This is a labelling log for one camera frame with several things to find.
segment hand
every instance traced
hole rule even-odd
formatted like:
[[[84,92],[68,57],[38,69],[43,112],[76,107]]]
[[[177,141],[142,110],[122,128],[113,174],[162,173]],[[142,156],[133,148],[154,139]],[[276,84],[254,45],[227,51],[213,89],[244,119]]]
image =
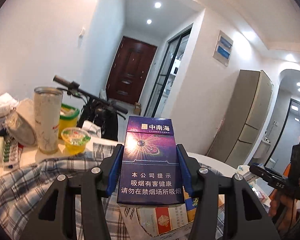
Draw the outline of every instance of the hand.
[[[291,223],[291,227],[293,227],[296,224],[296,216],[297,216],[296,200],[292,200],[286,195],[281,195],[280,201],[277,201],[276,194],[277,194],[277,190],[275,189],[275,192],[273,194],[274,198],[270,203],[270,209],[268,214],[270,217],[274,217],[277,213],[277,209],[280,205],[280,202],[283,205],[285,205],[288,208],[288,210],[281,224],[278,227],[278,231],[287,231],[289,229],[290,223]]]

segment red door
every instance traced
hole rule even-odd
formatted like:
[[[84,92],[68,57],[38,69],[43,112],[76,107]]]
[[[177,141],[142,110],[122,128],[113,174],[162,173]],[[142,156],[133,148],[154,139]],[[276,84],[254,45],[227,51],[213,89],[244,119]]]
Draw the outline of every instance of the red door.
[[[129,104],[139,101],[157,47],[123,37],[109,74],[106,92]]]

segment green lid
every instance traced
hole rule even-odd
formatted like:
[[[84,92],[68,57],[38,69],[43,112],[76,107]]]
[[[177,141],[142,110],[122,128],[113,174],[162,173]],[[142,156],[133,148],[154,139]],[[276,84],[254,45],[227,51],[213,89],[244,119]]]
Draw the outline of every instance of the green lid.
[[[91,139],[90,135],[85,130],[78,127],[65,128],[61,132],[61,137],[71,145],[77,146],[85,145]]]
[[[62,114],[62,109],[69,110],[69,114]],[[75,108],[73,106],[69,106],[66,104],[61,105],[61,110],[60,110],[60,119],[61,120],[72,120],[76,117],[78,117],[80,111],[78,108]]]

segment plaid shirt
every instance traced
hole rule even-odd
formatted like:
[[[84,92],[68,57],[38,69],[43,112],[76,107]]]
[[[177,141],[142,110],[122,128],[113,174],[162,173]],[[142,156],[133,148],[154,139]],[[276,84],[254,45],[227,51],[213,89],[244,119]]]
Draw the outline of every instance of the plaid shirt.
[[[70,177],[92,169],[100,165],[103,158],[110,156],[113,150],[114,146],[94,143],[93,152],[87,151],[81,156],[46,159],[0,177],[0,225],[7,235],[13,240],[20,238],[30,212],[59,174]],[[221,175],[213,168],[205,167]],[[126,240],[130,237],[117,205],[117,192],[118,186],[110,198],[102,199],[102,203],[111,239]],[[77,239],[83,240],[80,195],[76,196],[75,214]],[[222,236],[223,221],[224,209],[221,206],[218,210],[216,239]]]

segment silver screw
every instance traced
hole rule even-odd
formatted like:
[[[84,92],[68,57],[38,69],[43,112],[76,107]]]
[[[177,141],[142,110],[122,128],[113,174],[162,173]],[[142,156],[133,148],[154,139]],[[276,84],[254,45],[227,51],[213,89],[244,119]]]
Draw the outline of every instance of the silver screw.
[[[238,173],[234,175],[234,178],[236,180],[243,180],[243,176],[241,174],[238,174]]]
[[[206,174],[206,173],[208,173],[208,169],[202,167],[202,168],[199,169],[199,172],[203,173],[203,174]]]
[[[57,180],[59,181],[63,181],[66,179],[66,176],[64,174],[60,174],[58,177],[57,177]]]
[[[101,171],[101,169],[99,167],[94,167],[91,169],[91,172],[96,174],[96,173],[99,173]]]

